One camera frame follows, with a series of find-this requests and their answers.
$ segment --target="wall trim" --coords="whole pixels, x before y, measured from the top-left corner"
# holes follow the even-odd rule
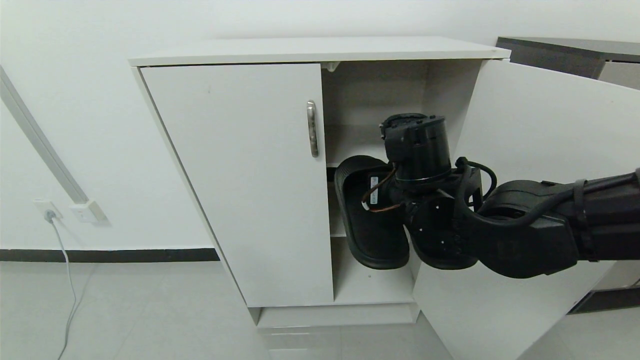
[[[220,261],[214,248],[150,250],[67,250],[71,263],[167,263]],[[60,250],[0,249],[0,261],[64,263]]]
[[[592,291],[569,311],[569,314],[593,313],[640,306],[640,287]]]

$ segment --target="white floor tile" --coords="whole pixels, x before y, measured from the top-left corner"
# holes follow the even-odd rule
[[[64,360],[453,360],[429,322],[260,329],[220,263],[72,264]],[[72,297],[61,263],[0,263],[0,358],[52,359]],[[571,315],[519,360],[637,360],[640,309]]]

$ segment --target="label on slipper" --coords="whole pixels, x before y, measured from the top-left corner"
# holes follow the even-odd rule
[[[378,184],[378,177],[377,176],[372,176],[371,177],[371,184],[369,185],[369,188],[373,188],[374,186],[376,186]],[[371,205],[376,205],[378,203],[378,190],[379,189],[375,189],[375,191],[373,191],[371,193],[371,196],[369,196],[369,204]]]

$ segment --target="wall outlet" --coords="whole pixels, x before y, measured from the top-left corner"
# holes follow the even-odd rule
[[[62,214],[58,211],[51,200],[35,199],[33,201],[33,204],[36,206],[36,208],[38,208],[38,211],[43,218],[47,210],[53,211],[56,214],[56,218],[62,218]]]
[[[107,220],[104,213],[94,200],[89,200],[84,204],[73,204],[69,206],[71,212],[80,222],[101,222]]]

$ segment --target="white power cord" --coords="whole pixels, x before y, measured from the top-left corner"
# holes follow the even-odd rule
[[[71,327],[71,321],[73,320],[77,310],[77,307],[76,307],[77,297],[76,297],[76,289],[74,289],[74,283],[71,280],[71,269],[69,268],[69,257],[67,256],[67,251],[65,250],[65,246],[62,244],[62,239],[60,238],[60,233],[58,232],[58,228],[56,227],[56,224],[53,222],[53,219],[55,217],[56,217],[56,214],[53,211],[47,210],[45,212],[44,219],[48,223],[50,223],[53,226],[53,229],[56,231],[56,236],[58,237],[58,243],[60,244],[60,249],[62,250],[62,254],[65,256],[65,262],[67,264],[67,276],[69,277],[69,285],[71,286],[71,292],[74,294],[74,305],[71,307],[71,312],[69,313],[69,318],[67,319],[67,326],[65,328],[65,344],[62,346],[62,351],[58,356],[58,360],[60,360],[62,358],[62,355],[65,353],[65,350],[67,349],[67,343],[69,341],[69,328]]]

